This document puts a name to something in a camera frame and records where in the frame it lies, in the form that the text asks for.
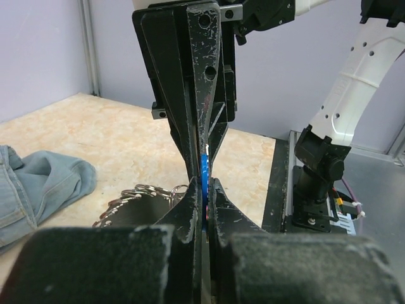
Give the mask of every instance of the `denim fabric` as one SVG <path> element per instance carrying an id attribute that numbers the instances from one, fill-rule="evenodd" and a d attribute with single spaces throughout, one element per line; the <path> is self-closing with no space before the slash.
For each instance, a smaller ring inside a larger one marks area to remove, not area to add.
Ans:
<path id="1" fill-rule="evenodd" d="M 96 171 L 86 161 L 48 151 L 21 159 L 0 146 L 0 254 L 95 187 Z"/>

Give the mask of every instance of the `screw hole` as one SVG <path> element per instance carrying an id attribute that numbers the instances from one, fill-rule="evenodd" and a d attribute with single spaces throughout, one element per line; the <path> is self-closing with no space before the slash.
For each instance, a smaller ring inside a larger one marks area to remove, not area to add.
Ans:
<path id="1" fill-rule="evenodd" d="M 230 9 L 227 10 L 227 11 L 225 12 L 225 17 L 227 17 L 228 19 L 232 19 L 232 18 L 234 17 L 233 11 L 231 11 Z"/>
<path id="2" fill-rule="evenodd" d="M 210 19 L 210 17 L 208 15 L 203 15 L 198 20 L 198 23 L 200 23 L 201 27 L 206 28 L 211 23 L 211 19 Z"/>
<path id="3" fill-rule="evenodd" d="M 216 76 L 216 70 L 213 66 L 209 66 L 205 69 L 205 77 L 208 80 L 214 80 Z"/>

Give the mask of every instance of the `gray wall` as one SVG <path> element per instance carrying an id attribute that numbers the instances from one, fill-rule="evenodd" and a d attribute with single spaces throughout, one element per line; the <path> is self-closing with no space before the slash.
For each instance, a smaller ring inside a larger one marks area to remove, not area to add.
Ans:
<path id="1" fill-rule="evenodd" d="M 92 0 L 101 91 L 151 107 L 153 94 L 131 22 L 131 0 Z M 360 0 L 324 4 L 296 21 L 248 36 L 237 48 L 239 111 L 232 127 L 286 138 L 302 130 L 326 98 L 358 32 Z M 387 151 L 405 122 L 405 56 L 362 117 L 354 144 Z"/>
<path id="2" fill-rule="evenodd" d="M 0 122 L 89 92 L 76 0 L 0 3 Z"/>

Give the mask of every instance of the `bolt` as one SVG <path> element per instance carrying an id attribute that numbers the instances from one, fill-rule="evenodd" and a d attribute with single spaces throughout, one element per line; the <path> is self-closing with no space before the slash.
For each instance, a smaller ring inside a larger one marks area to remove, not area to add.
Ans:
<path id="1" fill-rule="evenodd" d="M 227 17 L 228 19 L 232 19 L 232 18 L 234 17 L 233 11 L 231 11 L 230 9 L 227 10 L 227 11 L 225 12 L 225 17 Z"/>
<path id="2" fill-rule="evenodd" d="M 200 26 L 202 28 L 207 28 L 209 26 L 209 24 L 211 24 L 211 19 L 208 15 L 203 15 L 198 20 L 198 23 L 200 24 Z"/>

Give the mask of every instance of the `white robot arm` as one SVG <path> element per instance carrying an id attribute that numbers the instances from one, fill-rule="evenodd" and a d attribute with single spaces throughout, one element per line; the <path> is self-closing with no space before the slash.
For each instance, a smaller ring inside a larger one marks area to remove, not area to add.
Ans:
<path id="1" fill-rule="evenodd" d="M 309 12 L 315 6 L 329 2 L 330 0 L 296 0 L 296 16 Z"/>
<path id="2" fill-rule="evenodd" d="M 405 24 L 387 27 L 383 19 L 369 19 L 361 27 L 343 69 L 310 121 L 312 132 L 328 136 L 332 144 L 349 146 L 361 115 L 392 64 L 405 49 Z"/>

